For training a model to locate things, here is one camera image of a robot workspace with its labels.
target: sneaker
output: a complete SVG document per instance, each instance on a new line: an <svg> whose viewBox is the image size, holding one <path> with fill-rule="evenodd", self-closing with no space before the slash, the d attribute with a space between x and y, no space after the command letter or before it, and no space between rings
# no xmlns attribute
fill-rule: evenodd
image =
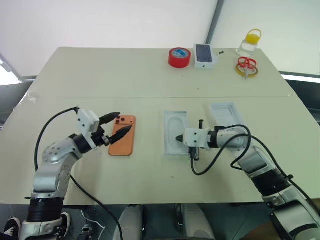
<svg viewBox="0 0 320 240"><path fill-rule="evenodd" d="M67 236L70 229L71 217L69 213L66 212L61 213L60 216L62 218L62 224L58 232L58 239L64 239Z"/></svg>
<svg viewBox="0 0 320 240"><path fill-rule="evenodd" d="M4 227L4 234L15 237L19 239L20 236L21 223L16 217L9 219Z"/></svg>

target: robotic arm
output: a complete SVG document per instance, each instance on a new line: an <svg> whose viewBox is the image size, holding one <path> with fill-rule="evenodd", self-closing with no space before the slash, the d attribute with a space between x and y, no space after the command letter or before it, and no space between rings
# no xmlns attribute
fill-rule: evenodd
<svg viewBox="0 0 320 240"><path fill-rule="evenodd" d="M197 148L226 148L238 158L246 149L248 134L241 127L216 130L187 128L177 141L189 146L191 158ZM320 216L306 201L290 179L265 154L258 142L252 139L248 151L237 162L243 172L253 181L268 207L274 209L270 219L283 240L320 239Z"/></svg>
<svg viewBox="0 0 320 240"><path fill-rule="evenodd" d="M114 144L131 129L131 126L126 126L108 137L104 135L101 125L113 121L119 116L119 112L98 118L92 111L76 111L77 128L81 134L73 134L56 142L43 152L43 163L34 176L28 216L22 224L20 240L39 236L58 237L61 232L63 202L74 164L90 150Z"/></svg>

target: black cylinder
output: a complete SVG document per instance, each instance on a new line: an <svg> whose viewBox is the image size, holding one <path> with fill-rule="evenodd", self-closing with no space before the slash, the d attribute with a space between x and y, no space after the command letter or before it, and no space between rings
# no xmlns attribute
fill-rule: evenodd
<svg viewBox="0 0 320 240"><path fill-rule="evenodd" d="M252 178L252 181L264 197L290 187L288 179L278 169L267 171Z"/></svg>
<svg viewBox="0 0 320 240"><path fill-rule="evenodd" d="M208 141L209 148L218 148L218 142L217 142L217 131L209 131L208 135L210 136L210 141Z"/></svg>
<svg viewBox="0 0 320 240"><path fill-rule="evenodd" d="M104 136L104 133L105 133L105 131L102 129L102 127L99 127L96 132L92 133L91 139L97 147L100 147L103 144L105 144L105 142L102 138ZM78 147L80 153L86 154L87 152L89 152L92 149L82 134L72 135L72 136L70 136L70 138L74 141L74 143Z"/></svg>
<svg viewBox="0 0 320 240"><path fill-rule="evenodd" d="M30 200L27 222L48 222L60 219L64 198L32 198Z"/></svg>

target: cable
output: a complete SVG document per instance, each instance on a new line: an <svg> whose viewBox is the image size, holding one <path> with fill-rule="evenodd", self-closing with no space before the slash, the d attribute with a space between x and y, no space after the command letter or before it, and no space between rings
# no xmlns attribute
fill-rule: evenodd
<svg viewBox="0 0 320 240"><path fill-rule="evenodd" d="M59 113L57 113L56 115L54 115L53 117L51 117L49 119L48 122L46 122L46 124L43 126L39 136L38 136L38 139L36 141L36 144L35 144L35 149L34 149L34 168L35 168L35 171L37 171L39 169L39 166L38 166L38 151L39 151L39 145L40 145L40 141L41 141L41 138L46 130L46 128L48 127L48 125L57 117L59 117L60 115L62 114L65 114L65 113L68 113L68 112L71 112L71 111L75 111L76 113L78 112L79 110L79 107L72 107L72 108L68 108L64 111L61 111ZM95 201L97 204L99 204L115 221L118 229L119 229L119 233L120 233L120 239L123 240L123 234L122 234L122 229L121 229L121 226L120 226L120 223L117 219L117 217L111 212L111 210L109 208L107 208L105 205L103 205L102 202L100 202L98 199L96 199L95 197L93 197L91 194L89 194L76 180L75 178L70 175L70 178L71 180L74 182L74 184L85 194L87 195L89 198L91 198L93 201Z"/></svg>
<svg viewBox="0 0 320 240"><path fill-rule="evenodd" d="M66 109L66 110L64 110L64 111L61 111L61 112L57 113L56 115L54 115L53 117L51 117L51 118L49 119L49 121L47 121L46 124L43 126L43 128L42 128L42 130L41 130L41 132L40 132L40 134L39 134L39 136L38 136L38 139L37 139L37 141L36 141L35 149L34 149L34 167L35 167L35 171L37 171L38 168L39 168L39 167L38 167L38 150L39 150L40 141L41 141L41 138L42 138L42 136L43 136L46 128L48 127L48 125L49 125L55 118L59 117L60 115L65 114L65 113L68 113L68 112L71 112L71 111L77 112L78 109L79 109L79 108L76 106L76 107L68 108L68 109Z"/></svg>
<svg viewBox="0 0 320 240"><path fill-rule="evenodd" d="M91 222L91 223L95 223L97 224L100 228L102 228L100 234L99 234L99 237L98 237L98 240L100 240L101 236L102 236L102 233L104 232L104 230L106 229L106 226L102 226L98 221L93 221L93 220L90 220L89 218L86 218L85 215L84 215L84 211L82 210L81 211L82 213L82 216L84 217L85 220Z"/></svg>
<svg viewBox="0 0 320 240"><path fill-rule="evenodd" d="M104 218L102 218L102 221L104 222L105 228L108 230L108 233L110 234L110 236L113 238L113 234L111 233L106 221L104 220Z"/></svg>
<svg viewBox="0 0 320 240"><path fill-rule="evenodd" d="M102 229L105 228L105 226L102 226L98 221L94 221L94 220L91 220L91 219L87 218L87 217L84 215L84 211L83 211L83 210L81 210L81 214L82 214L82 217L83 217L85 220L87 220L87 221L89 221L89 222L91 222L91 223L97 224L97 225L98 225L100 228L102 228Z"/></svg>
<svg viewBox="0 0 320 240"><path fill-rule="evenodd" d="M247 142L247 144L246 144L246 147L245 147L243 153L242 153L239 157L237 157L233 162L236 163L237 161L239 161L239 160L248 152L248 150L249 150L249 148L250 148L250 144L251 144L251 132L250 132L250 130L249 130L249 128L248 128L247 126L241 125L241 124L237 124L237 125L231 125L231 126L227 126L227 127L218 127L218 129L231 129L231 128L236 128L236 127L244 128L244 129L247 131L248 134L241 133L241 134L237 134L237 135L231 137L230 139L228 139L228 141L226 141L225 144L220 148L219 152L218 152L218 153L216 154L216 156L213 158L213 160L212 160L212 162L209 164L209 166L208 166L205 170L203 170L202 172L196 172L195 166L194 166L194 158L193 158L192 156L190 157L190 160L191 160L191 169L192 169L192 172L193 172L195 175L201 176L201 175L203 175L203 174L206 174L206 173L213 167L213 165L216 163L216 161L218 160L219 156L222 154L222 152L223 152L224 149L227 147L227 145L228 145L232 140L234 140L234 139L236 139L236 138L238 138L238 137L247 136L247 137L249 137L249 138L248 138L248 142Z"/></svg>
<svg viewBox="0 0 320 240"><path fill-rule="evenodd" d="M85 214L85 211L83 211L83 215L84 215L84 219L85 219L85 224L88 224L88 220L86 219L86 214Z"/></svg>
<svg viewBox="0 0 320 240"><path fill-rule="evenodd" d="M92 196L90 193L88 193L75 179L72 175L70 175L71 180L74 182L74 184L85 194L87 195L89 198L91 198L93 201L95 201L97 204L99 204L116 222L116 225L119 229L119 233L120 233L120 239L123 240L123 234L122 234L122 229L120 226L120 223L117 219L117 217L111 212L111 210L109 208L107 208L105 205L103 205L102 202L100 202L98 199L96 199L94 196Z"/></svg>
<svg viewBox="0 0 320 240"><path fill-rule="evenodd" d="M292 175L287 175L283 169L280 167L280 165L278 164L277 160L275 159L275 157L273 156L272 152L269 150L269 148L257 137L251 135L250 130L244 126L244 125L233 125L233 126L228 126L228 127L221 127L220 129L229 129L229 128L233 128L233 127L243 127L247 130L248 134L237 134L233 137L231 137L230 139L228 139L228 141L226 141L226 143L221 147L221 149L219 150L219 152L217 153L217 155L214 157L214 159L212 160L212 162L210 163L210 165L202 172L196 172L195 171L195 167L194 167L194 159L193 157L191 157L191 169L192 172L197 175L197 176L201 176L205 173L207 173L212 166L216 163L216 161L218 160L219 156L221 155L221 153L223 152L223 150L226 148L226 146L234 139L238 138L238 137L248 137L248 142L246 145L245 150L243 151L243 153L237 157L234 161L232 161L232 163L230 164L230 166L234 169L237 170L242 170L239 167L235 167L233 166L234 164L236 164L248 151L250 144L251 144L251 139L256 140L259 144L261 144L261 146L266 150L266 152L269 154L270 158L272 159L274 165L279 169L279 171L281 172L281 174L288 179L288 181L306 198L307 202L311 205L311 207L318 213L318 215L320 215L320 209L317 207L317 205L313 202L313 200L309 197L309 195L302 190L301 187L299 187L293 180L293 176Z"/></svg>
<svg viewBox="0 0 320 240"><path fill-rule="evenodd" d="M320 209L317 207L317 205L314 203L314 201L309 197L309 195L302 190L301 187L299 187L293 180L292 180L292 176L288 176L284 171L283 169L280 167L280 165L278 164L278 162L276 161L275 157L273 156L273 154L271 153L271 151L268 149L268 147L260 140L258 139L257 137L255 136L252 136L252 138L254 140L256 140L258 143L261 144L261 146L266 150L266 152L269 154L270 158L272 159L274 165L279 169L279 171L281 172L281 174L283 174L287 179L288 181L293 185L295 186L296 189L298 189L298 191L300 193L302 193L302 195L306 198L307 202L311 205L311 207L318 213L318 215L320 215Z"/></svg>

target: white tray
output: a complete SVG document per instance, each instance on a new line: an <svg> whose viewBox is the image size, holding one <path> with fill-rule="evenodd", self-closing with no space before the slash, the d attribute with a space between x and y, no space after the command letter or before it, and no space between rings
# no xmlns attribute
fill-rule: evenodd
<svg viewBox="0 0 320 240"><path fill-rule="evenodd" d="M246 125L234 102L211 103L209 109L217 126Z"/></svg>
<svg viewBox="0 0 320 240"><path fill-rule="evenodd" d="M176 137L185 133L189 127L186 111L164 112L164 154L165 155L188 155L189 148Z"/></svg>

